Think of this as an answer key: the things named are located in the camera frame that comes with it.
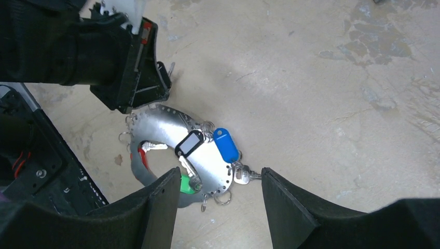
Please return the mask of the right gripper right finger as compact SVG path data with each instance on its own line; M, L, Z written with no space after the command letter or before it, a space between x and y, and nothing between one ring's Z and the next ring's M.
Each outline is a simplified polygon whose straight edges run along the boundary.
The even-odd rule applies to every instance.
M274 248L439 248L439 199L400 199L371 213L329 202L262 169Z

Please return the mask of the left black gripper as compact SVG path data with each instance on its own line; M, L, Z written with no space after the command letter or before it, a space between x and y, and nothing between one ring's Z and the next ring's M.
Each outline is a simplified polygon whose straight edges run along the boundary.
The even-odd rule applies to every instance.
M169 69L155 58L156 25L134 35L123 13L100 14L101 1L1 1L1 81L88 85L109 109L130 112L166 101Z

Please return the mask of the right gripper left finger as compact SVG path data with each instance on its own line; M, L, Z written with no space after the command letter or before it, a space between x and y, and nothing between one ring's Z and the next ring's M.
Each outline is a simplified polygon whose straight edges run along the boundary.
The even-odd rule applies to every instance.
M1 203L1 248L170 248L181 173L85 216L62 215L27 201Z

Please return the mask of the green key tag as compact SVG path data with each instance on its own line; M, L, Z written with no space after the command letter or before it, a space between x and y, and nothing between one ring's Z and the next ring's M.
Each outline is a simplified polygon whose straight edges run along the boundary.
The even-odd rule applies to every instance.
M180 192L193 195L202 189L202 182L192 182L188 175L181 175Z

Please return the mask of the black key tag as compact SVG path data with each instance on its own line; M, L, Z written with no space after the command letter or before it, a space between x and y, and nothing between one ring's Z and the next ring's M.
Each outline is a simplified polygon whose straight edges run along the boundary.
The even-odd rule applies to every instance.
M199 130L192 130L174 148L176 156L187 158L205 141L204 134Z

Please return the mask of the large perforated metal keyring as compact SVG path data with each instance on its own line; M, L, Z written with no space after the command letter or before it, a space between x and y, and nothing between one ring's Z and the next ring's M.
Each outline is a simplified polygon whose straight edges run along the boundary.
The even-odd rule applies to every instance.
M127 146L131 153L131 170L144 186L158 178L148 164L147 153L172 149L184 169L180 208L200 202L201 210L205 211L210 198L218 205L231 202L231 199L221 201L220 196L231 193L233 166L223 160L214 143L215 126L212 122L155 104L139 113L129 114L126 124L131 139Z

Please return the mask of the blue key tag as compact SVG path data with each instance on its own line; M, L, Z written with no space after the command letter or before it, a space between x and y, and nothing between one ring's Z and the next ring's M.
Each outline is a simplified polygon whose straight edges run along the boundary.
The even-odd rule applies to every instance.
M225 128L217 128L213 133L214 143L226 163L234 163L239 160L239 151Z

